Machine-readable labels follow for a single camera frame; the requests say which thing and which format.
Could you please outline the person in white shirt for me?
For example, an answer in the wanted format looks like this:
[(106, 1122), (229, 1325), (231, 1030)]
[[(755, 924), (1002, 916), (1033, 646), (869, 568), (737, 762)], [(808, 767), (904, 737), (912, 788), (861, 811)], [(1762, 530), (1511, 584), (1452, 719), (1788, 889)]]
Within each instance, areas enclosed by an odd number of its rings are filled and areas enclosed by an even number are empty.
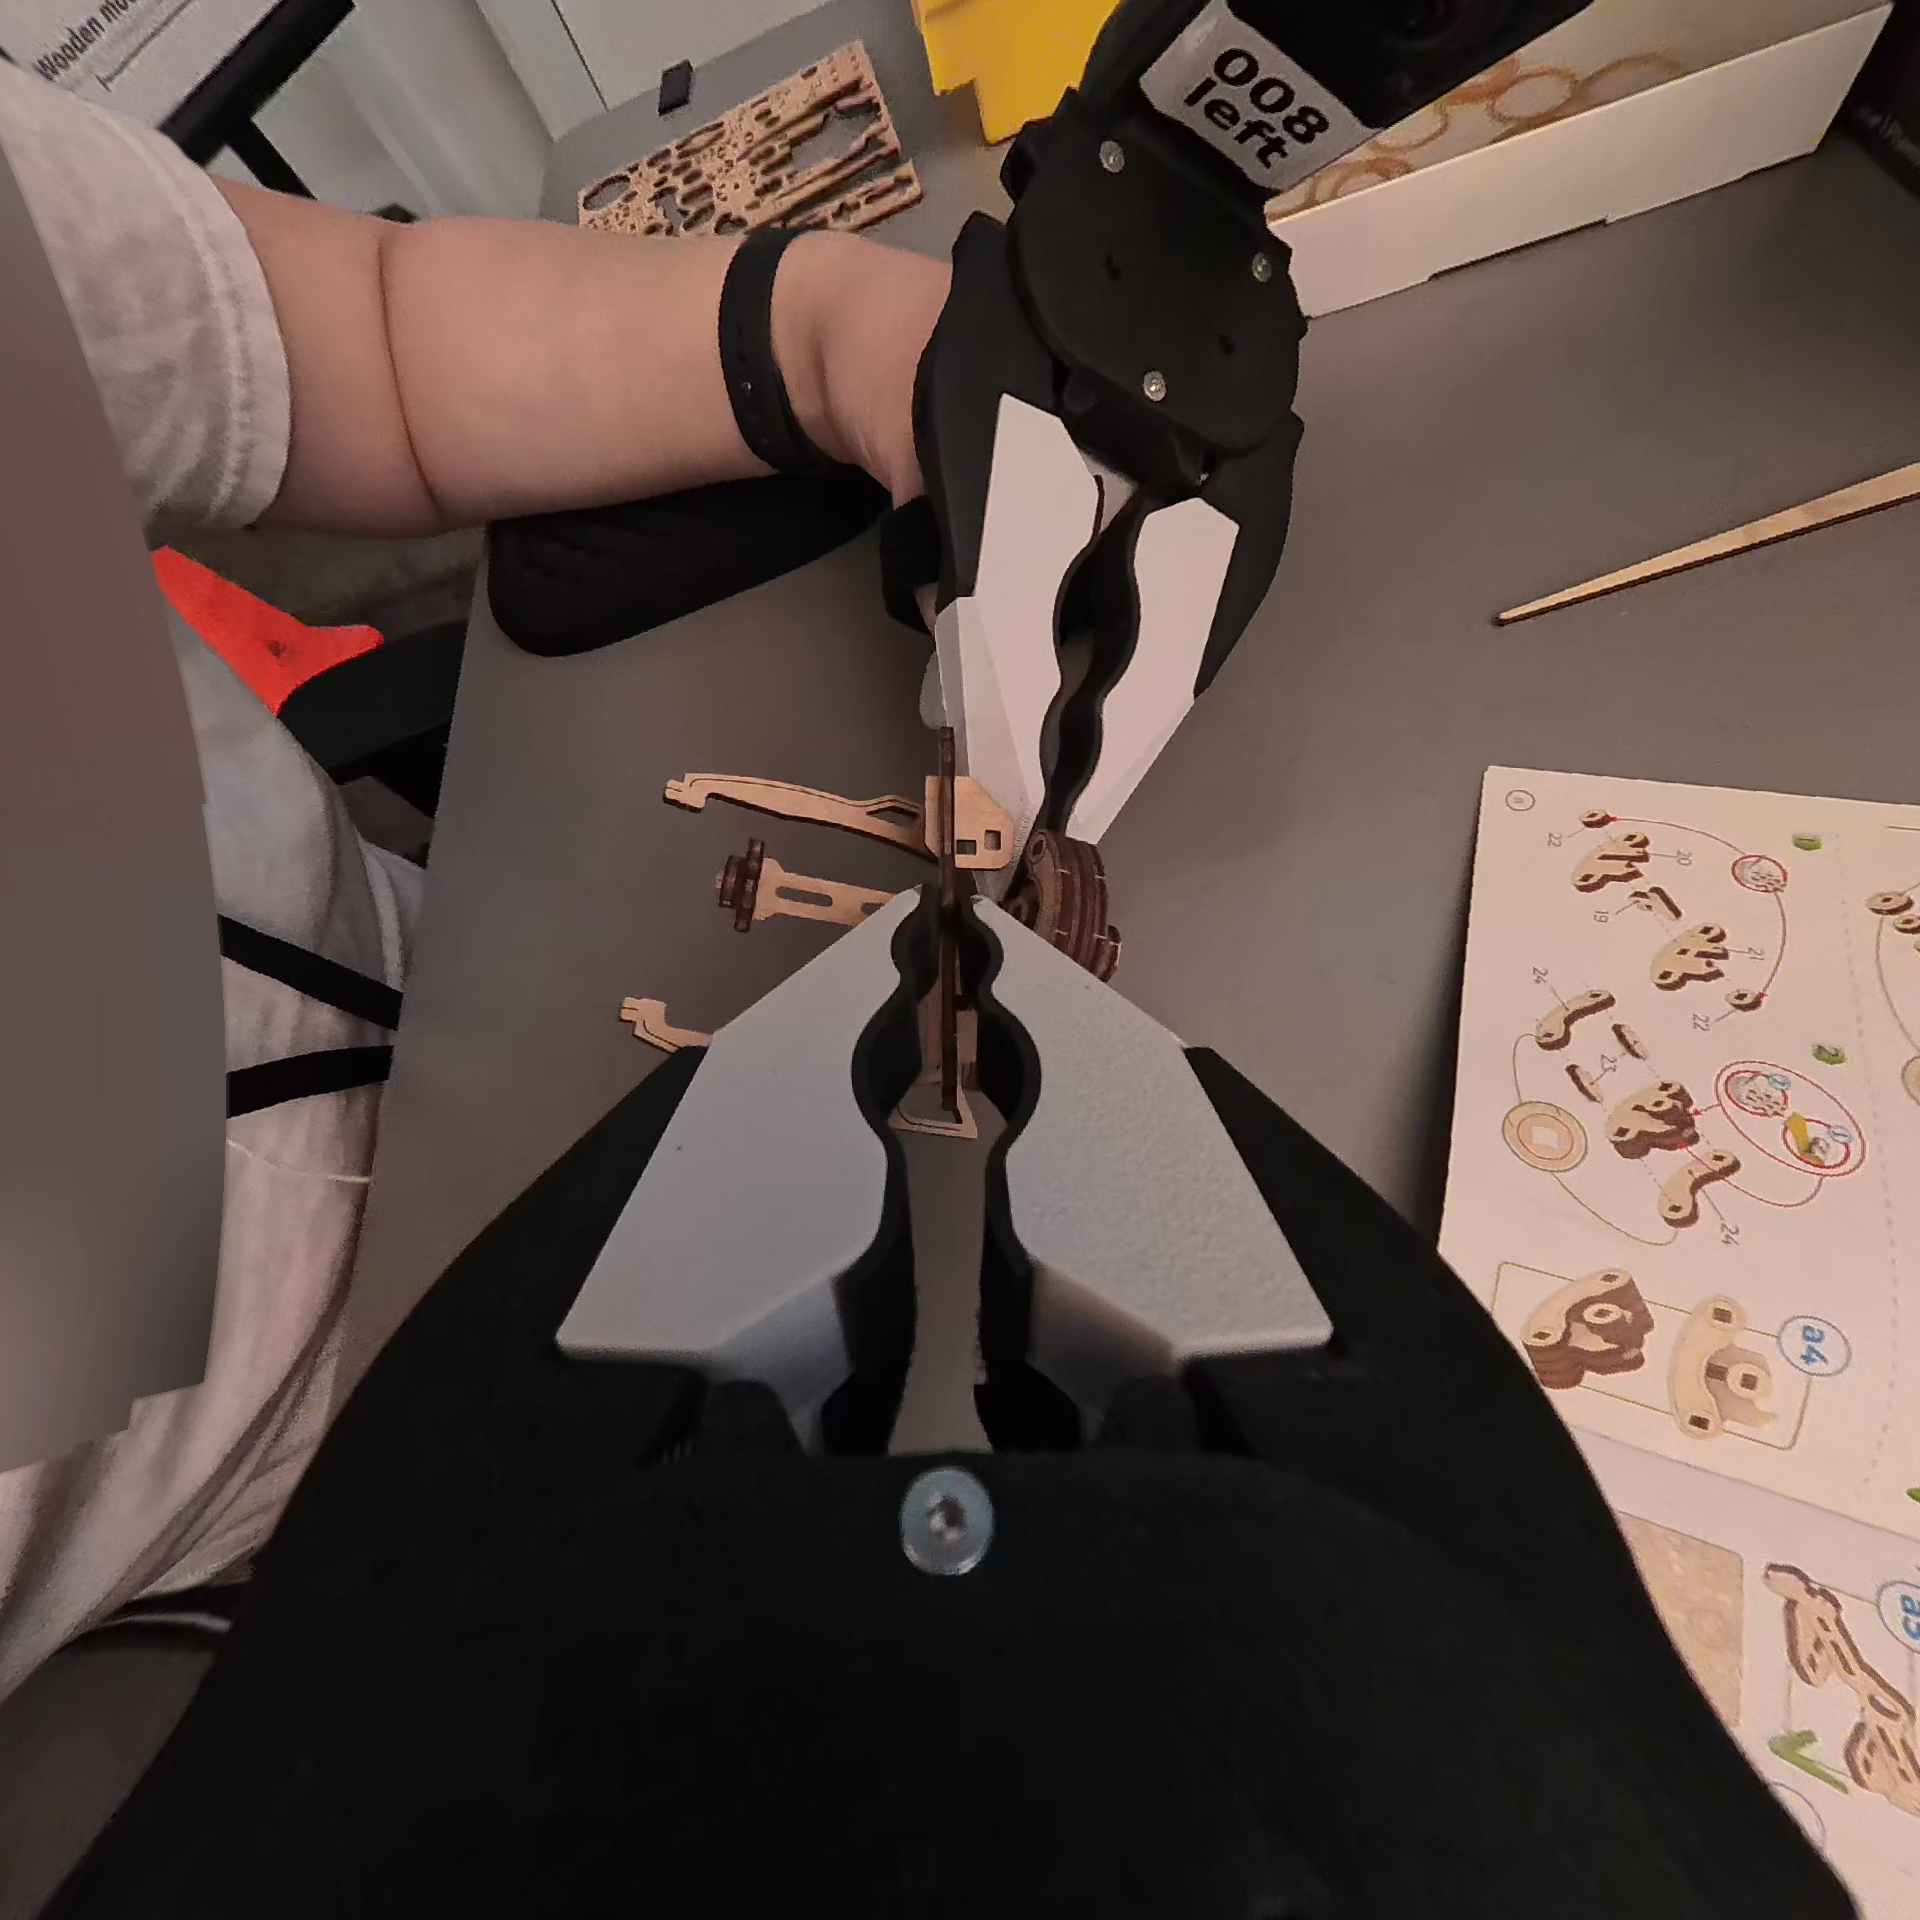
[[(149, 530), (237, 530), (280, 489), (288, 368), (249, 227), (163, 132), (6, 70), (6, 154)], [(422, 871), (355, 839), (338, 788), (177, 615), (218, 910), (399, 987)], [(144, 1596), (231, 1577), (323, 1435), (381, 1089), (229, 1124), (204, 1380), (6, 1473), (6, 1690)]]

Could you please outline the illustrated instruction booklet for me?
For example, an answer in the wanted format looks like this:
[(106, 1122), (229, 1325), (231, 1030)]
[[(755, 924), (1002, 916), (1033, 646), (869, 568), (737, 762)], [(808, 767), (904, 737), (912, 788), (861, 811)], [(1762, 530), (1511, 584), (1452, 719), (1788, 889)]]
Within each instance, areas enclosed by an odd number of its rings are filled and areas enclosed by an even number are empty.
[(1915, 1916), (1915, 807), (1489, 767), (1438, 1247), (1857, 1916)]

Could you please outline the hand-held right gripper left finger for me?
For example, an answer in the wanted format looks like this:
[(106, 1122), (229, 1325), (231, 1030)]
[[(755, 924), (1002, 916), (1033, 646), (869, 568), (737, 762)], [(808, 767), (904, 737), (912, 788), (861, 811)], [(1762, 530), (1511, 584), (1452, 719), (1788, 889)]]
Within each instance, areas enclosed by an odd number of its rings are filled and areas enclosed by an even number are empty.
[(804, 1446), (887, 1455), (912, 1354), (904, 1157), (925, 1069), (925, 889), (729, 1019), (691, 1070), (559, 1344), (763, 1380)]

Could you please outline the white printed cardboard box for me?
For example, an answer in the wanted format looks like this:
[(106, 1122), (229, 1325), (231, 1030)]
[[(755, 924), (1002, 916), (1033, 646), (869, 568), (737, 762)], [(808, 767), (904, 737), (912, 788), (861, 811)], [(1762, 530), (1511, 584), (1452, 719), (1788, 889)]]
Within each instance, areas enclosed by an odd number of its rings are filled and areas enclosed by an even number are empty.
[(1304, 314), (1816, 154), (1893, 3), (1597, 0), (1274, 194)]

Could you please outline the slotted wooden piece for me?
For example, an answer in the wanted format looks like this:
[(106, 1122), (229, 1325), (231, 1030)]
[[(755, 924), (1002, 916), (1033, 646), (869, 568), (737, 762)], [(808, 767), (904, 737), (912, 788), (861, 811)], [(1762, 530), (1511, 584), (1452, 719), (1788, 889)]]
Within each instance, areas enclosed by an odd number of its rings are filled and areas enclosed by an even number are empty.
[(928, 783), (925, 829), (936, 862), (936, 978), (918, 999), (925, 1069), (890, 1110), (895, 1134), (977, 1137), (966, 1105), (972, 999), (960, 993), (958, 922), (977, 898), (977, 877), (993, 877), (1014, 858), (1014, 819), (1006, 807), (958, 773), (958, 727), (936, 727), (936, 773)]

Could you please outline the yellow plastic bin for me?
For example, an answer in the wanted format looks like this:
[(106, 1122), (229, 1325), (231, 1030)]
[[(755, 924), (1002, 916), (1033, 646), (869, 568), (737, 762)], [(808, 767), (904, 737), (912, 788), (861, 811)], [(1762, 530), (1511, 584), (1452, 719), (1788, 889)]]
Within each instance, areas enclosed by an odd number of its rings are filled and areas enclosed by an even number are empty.
[(931, 95), (966, 93), (985, 147), (1047, 118), (1083, 83), (1116, 0), (912, 0)]

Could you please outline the black wristband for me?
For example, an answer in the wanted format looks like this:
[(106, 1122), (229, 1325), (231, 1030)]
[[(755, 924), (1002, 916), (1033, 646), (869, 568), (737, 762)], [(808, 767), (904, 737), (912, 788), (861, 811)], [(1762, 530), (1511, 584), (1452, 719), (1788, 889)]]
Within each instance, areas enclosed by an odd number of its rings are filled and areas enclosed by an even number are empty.
[(741, 447), (769, 472), (812, 476), (839, 472), (839, 463), (796, 419), (769, 343), (769, 291), (796, 239), (791, 227), (752, 227), (735, 246), (717, 291), (717, 368)]

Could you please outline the dark wooden gear assembly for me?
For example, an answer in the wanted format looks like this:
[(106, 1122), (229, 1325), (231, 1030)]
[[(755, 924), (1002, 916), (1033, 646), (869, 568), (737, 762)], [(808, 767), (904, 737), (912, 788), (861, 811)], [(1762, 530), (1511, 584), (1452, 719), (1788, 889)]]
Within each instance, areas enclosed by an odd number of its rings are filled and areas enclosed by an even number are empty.
[(1002, 910), (1085, 968), (1116, 978), (1121, 927), (1109, 924), (1109, 877), (1093, 843), (1033, 829)]

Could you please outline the orange fabric item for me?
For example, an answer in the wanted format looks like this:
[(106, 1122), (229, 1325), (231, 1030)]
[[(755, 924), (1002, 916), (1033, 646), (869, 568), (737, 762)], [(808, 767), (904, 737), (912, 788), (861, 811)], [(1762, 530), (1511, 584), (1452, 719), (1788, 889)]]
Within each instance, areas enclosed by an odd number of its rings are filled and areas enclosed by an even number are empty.
[(177, 549), (155, 549), (149, 562), (166, 605), (268, 711), (280, 711), (318, 670), (381, 646), (370, 623), (306, 623)]

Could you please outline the black framed tag sign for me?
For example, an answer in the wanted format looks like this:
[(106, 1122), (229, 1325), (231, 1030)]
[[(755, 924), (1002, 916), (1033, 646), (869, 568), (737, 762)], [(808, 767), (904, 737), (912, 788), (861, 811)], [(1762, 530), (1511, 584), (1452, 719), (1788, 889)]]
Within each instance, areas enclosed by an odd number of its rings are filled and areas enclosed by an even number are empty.
[(312, 59), (345, 0), (8, 0), (6, 59), (204, 160)]

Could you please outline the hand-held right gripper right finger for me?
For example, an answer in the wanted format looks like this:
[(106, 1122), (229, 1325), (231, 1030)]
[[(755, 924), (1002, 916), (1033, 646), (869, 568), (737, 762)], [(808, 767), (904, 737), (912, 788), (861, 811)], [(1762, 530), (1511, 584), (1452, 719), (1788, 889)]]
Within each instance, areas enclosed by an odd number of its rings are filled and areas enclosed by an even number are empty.
[(977, 1086), (1002, 1114), (977, 1285), (993, 1449), (1076, 1449), (1116, 1392), (1334, 1325), (1188, 1042), (972, 901)]

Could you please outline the thin wooden stick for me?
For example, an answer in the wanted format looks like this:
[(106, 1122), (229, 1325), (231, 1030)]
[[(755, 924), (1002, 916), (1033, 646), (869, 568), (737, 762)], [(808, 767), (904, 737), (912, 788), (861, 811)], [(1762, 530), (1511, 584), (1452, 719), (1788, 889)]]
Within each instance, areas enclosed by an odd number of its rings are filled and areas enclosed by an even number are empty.
[(1825, 489), (1816, 501), (1788, 505), (1778, 517), (1747, 518), (1737, 530), (1697, 540), (1688, 549), (1669, 549), (1656, 559), (1644, 559), (1644, 562), (1600, 573), (1590, 583), (1548, 590), (1539, 600), (1498, 609), (1496, 623), (1511, 631), (1511, 623), (1539, 620), (1548, 609), (1590, 605), (1590, 600), (1603, 600), (1603, 595), (1621, 595), (1621, 590), (1634, 590), (1634, 584), (1647, 584), (1647, 583), (1664, 583), (1664, 578), (1678, 578), (1678, 573), (1697, 573), (1697, 568), (1745, 559), (1745, 553), (1758, 553), (1758, 549), (1770, 549), (1770, 543), (1788, 543), (1788, 540), (1804, 540), (1804, 533), (1829, 530), (1829, 526), (1846, 526), (1846, 518), (1864, 518), (1864, 517), (1897, 512), (1897, 505), (1907, 505), (1915, 498), (1920, 498), (1920, 463), (1907, 463), (1907, 465), (1864, 476), (1851, 486)]

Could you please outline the laser-cut wooden parts sheet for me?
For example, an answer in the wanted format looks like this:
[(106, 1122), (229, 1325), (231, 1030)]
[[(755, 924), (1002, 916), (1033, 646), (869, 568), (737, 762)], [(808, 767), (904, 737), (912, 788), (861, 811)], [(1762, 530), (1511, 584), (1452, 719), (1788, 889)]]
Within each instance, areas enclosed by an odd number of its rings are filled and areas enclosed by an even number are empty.
[(925, 201), (861, 40), (582, 187), (603, 235), (869, 227)]

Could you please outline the white cabinet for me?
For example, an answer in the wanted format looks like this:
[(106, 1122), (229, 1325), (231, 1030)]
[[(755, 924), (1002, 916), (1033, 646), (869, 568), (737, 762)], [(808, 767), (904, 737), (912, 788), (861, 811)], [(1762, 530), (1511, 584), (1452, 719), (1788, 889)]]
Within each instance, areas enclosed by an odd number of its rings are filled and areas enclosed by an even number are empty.
[(328, 206), (538, 219), (562, 132), (735, 40), (735, 3), (351, 3), (273, 118)]

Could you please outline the person's left hand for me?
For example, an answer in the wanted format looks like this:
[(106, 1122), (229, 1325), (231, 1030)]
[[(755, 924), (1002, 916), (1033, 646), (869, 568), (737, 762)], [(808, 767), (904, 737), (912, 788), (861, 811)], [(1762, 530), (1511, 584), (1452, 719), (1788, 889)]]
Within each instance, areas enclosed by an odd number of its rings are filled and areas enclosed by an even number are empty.
[(830, 235), (804, 431), (825, 451), (887, 486), (890, 505), (925, 498), (912, 381), (948, 280), (948, 262)]

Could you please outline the long flat wooden hooked piece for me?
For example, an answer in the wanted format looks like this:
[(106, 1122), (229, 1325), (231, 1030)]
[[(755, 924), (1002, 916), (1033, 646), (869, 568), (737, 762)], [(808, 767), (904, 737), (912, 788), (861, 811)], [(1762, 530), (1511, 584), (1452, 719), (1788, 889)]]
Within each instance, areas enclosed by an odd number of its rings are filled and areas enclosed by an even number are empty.
[(798, 783), (691, 773), (667, 783), (660, 800), (682, 811), (704, 811), (711, 800), (723, 800), (769, 819), (830, 823), (843, 835), (880, 839), (912, 858), (931, 858), (925, 839), (925, 807), (908, 795), (833, 795)]

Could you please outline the person's left forearm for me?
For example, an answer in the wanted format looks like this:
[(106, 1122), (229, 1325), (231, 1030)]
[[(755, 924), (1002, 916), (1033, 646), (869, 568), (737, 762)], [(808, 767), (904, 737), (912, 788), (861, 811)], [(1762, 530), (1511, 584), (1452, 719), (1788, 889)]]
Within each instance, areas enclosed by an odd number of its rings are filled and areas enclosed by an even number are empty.
[(263, 526), (422, 540), (763, 476), (717, 358), (735, 239), (422, 219), (218, 187), (288, 377)]

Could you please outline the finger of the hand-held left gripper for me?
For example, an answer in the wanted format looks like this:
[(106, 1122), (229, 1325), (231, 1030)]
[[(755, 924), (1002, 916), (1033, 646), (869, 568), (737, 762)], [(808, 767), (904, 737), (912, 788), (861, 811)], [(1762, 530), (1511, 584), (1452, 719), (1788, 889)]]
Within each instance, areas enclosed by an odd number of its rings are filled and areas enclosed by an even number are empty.
[(1008, 858), (1045, 811), (1045, 719), (1062, 690), (1058, 595), (1093, 543), (1099, 512), (1105, 472), (1065, 425), (1002, 395), (977, 583), (931, 615), (925, 726), (950, 727), (958, 773), (1008, 814)]
[(1045, 829), (1093, 843), (1193, 699), (1240, 526), (1213, 505), (1129, 498), (1065, 590), (1083, 670), (1058, 715)]

